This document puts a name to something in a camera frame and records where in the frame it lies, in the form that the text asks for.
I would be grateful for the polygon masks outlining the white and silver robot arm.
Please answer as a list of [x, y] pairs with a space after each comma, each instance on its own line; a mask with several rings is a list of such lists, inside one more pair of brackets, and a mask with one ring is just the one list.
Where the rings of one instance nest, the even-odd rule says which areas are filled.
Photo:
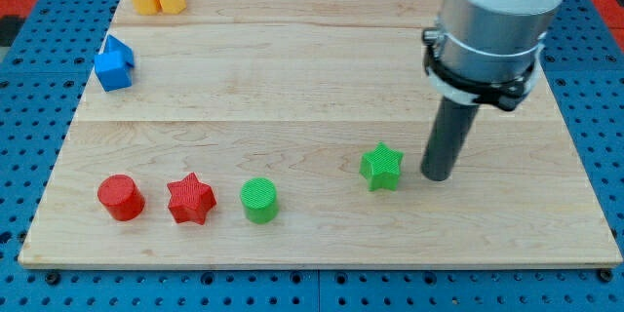
[[439, 61], [450, 72], [482, 83], [502, 83], [535, 61], [563, 0], [443, 0]]

